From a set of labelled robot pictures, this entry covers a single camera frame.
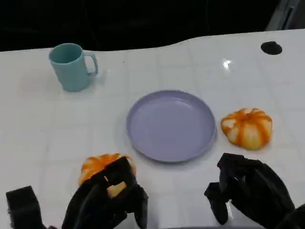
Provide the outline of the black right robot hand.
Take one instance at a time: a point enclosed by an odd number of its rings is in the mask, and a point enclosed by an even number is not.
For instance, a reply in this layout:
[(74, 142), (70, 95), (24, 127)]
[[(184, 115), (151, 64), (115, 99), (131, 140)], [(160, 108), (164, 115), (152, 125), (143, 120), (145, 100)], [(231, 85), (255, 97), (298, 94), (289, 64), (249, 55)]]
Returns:
[(204, 195), (221, 225), (228, 221), (227, 202), (266, 229), (274, 229), (294, 211), (286, 185), (265, 163), (224, 153), (217, 163), (219, 182), (211, 182)]

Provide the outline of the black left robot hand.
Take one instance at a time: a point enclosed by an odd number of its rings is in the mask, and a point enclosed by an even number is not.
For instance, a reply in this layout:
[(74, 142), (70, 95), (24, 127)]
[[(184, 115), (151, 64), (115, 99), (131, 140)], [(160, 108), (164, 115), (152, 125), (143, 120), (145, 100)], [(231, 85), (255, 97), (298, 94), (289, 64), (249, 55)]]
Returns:
[(63, 229), (113, 229), (129, 213), (147, 228), (148, 196), (123, 156), (85, 180), (68, 204)]

